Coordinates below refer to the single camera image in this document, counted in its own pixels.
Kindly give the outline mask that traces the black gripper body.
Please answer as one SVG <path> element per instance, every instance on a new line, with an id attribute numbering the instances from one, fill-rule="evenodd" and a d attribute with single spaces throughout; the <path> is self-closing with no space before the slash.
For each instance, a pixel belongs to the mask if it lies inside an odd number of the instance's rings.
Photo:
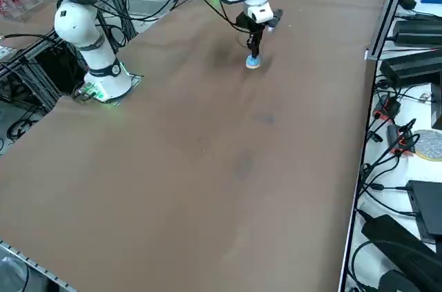
<path id="1" fill-rule="evenodd" d="M 248 30 L 249 33 L 262 32 L 266 27 L 266 23 L 257 23 L 251 17 L 247 16 L 244 12 L 241 12 L 236 17 L 236 25 L 239 28 Z"/>

